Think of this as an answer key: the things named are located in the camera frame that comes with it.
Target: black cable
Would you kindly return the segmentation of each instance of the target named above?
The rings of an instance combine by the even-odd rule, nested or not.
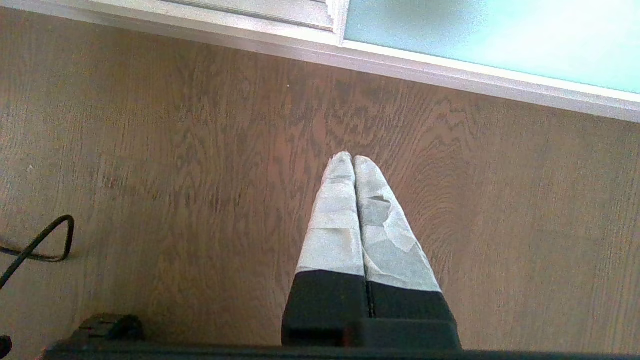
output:
[[[67,240],[65,242],[65,251],[61,256],[45,256],[34,254],[33,251],[40,245],[49,234],[51,234],[58,226],[62,223],[68,222],[67,227]],[[59,263],[69,256],[69,252],[71,252],[71,242],[74,238],[74,218],[71,215],[63,215],[51,224],[47,226],[35,239],[24,248],[23,251],[17,251],[13,249],[7,249],[6,247],[0,247],[0,252],[3,254],[17,256],[17,259],[6,269],[2,277],[0,277],[0,290],[4,287],[7,281],[13,273],[18,270],[18,267],[24,262],[26,259],[32,259],[37,261],[45,261],[48,263]]]

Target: wood grain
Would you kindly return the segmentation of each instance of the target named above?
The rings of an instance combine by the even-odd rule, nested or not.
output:
[[[2,241],[77,218],[0,294],[12,359],[99,312],[279,344],[341,150],[387,175],[465,348],[640,352],[638,124],[4,8],[0,69]]]

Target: floor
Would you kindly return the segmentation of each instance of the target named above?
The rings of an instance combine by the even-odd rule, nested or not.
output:
[[[0,69],[2,241],[77,220],[67,262],[0,294],[12,359],[101,312],[279,344],[344,149],[386,173],[465,348],[640,352],[640,124],[4,8]]]

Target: cord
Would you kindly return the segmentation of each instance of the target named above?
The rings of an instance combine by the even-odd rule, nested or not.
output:
[[[45,256],[34,254],[33,251],[40,245],[48,235],[50,235],[58,226],[62,223],[68,222],[67,227],[67,240],[65,242],[65,251],[61,256]],[[17,251],[13,249],[7,249],[6,247],[0,247],[0,252],[7,255],[17,256],[16,260],[6,269],[2,277],[0,277],[0,290],[4,287],[9,278],[13,275],[13,273],[18,270],[18,267],[24,262],[26,259],[32,259],[36,261],[45,261],[47,263],[59,263],[60,261],[64,261],[68,256],[69,252],[71,252],[71,243],[74,238],[74,226],[75,221],[71,215],[63,215],[51,224],[47,226],[35,239],[24,248],[23,251]]]

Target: wooden floor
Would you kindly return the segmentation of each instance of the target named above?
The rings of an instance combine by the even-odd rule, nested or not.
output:
[[[4,8],[0,26],[0,235],[77,218],[69,261],[0,293],[12,359],[100,312],[157,341],[279,344],[341,150],[387,175],[465,348],[640,352],[640,124]]]

